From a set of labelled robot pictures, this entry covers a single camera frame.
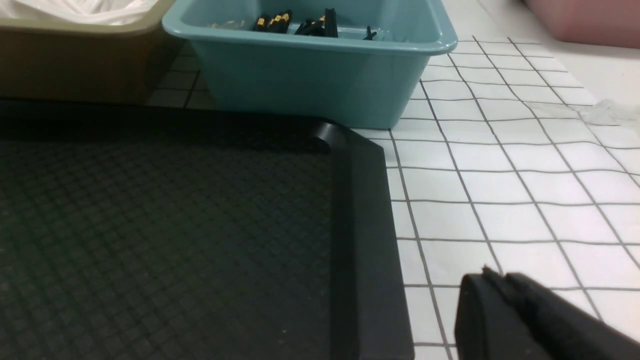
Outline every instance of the plastic bin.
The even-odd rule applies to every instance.
[[[161,25],[172,4],[123,26],[0,19],[0,97],[144,103],[180,50]]]
[[[525,0],[560,41],[640,49],[638,0]]]
[[[325,8],[339,38],[291,34]],[[285,10],[290,34],[249,31],[262,12]],[[232,20],[244,29],[211,28]],[[163,24],[190,40],[217,109],[378,129],[397,123],[429,58],[458,41],[440,0],[176,0]],[[374,41],[362,40],[367,26]]]

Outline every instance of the teal plastic bin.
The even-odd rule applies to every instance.
[[[325,8],[338,38],[293,35]],[[250,31],[261,13],[292,10],[289,34]],[[212,24],[244,21],[241,29]],[[188,39],[219,110],[310,115],[388,129],[429,58],[458,38],[440,0],[176,0],[167,32]],[[363,40],[367,26],[378,35]]]

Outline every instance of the pink container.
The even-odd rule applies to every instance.
[[[640,0],[525,0],[560,41],[640,49]]]

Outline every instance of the textured tray surface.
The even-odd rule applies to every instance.
[[[328,359],[326,143],[1,147],[0,359]]]

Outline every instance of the black component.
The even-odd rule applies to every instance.
[[[305,27],[300,31],[299,35],[312,35],[312,36],[324,36],[324,26],[325,17],[321,17],[318,21],[307,19],[307,23]]]
[[[289,24],[291,23],[291,10],[279,13],[276,17],[269,22],[270,33],[286,34],[289,30]]]
[[[286,34],[289,30],[289,26],[291,25],[291,16],[292,16],[291,10],[287,10],[284,13],[282,13],[282,21],[284,21],[283,30],[282,30],[283,34]]]
[[[462,279],[460,359],[637,360],[640,344],[522,274]]]
[[[269,33],[282,33],[282,29],[284,28],[283,25],[283,18],[282,18],[282,14],[279,13],[278,15],[274,16],[273,19],[271,19],[271,21],[269,21],[269,27],[267,28],[267,32]]]
[[[371,32],[371,27],[367,26],[367,37],[365,37],[363,40],[373,40],[373,37],[375,37],[377,34],[378,32]]]
[[[259,32],[267,31],[270,20],[271,20],[271,17],[268,14],[263,13],[262,15],[260,15],[258,19],[256,19],[255,24],[253,25],[253,31],[259,31]]]
[[[324,35],[329,38],[338,37],[338,24],[335,20],[335,9],[324,9]]]
[[[305,28],[305,23],[301,22],[300,26],[298,26],[298,29],[296,30],[294,35],[300,35],[300,33],[302,32],[302,30]]]
[[[0,113],[0,359],[413,359],[372,142],[293,116]]]

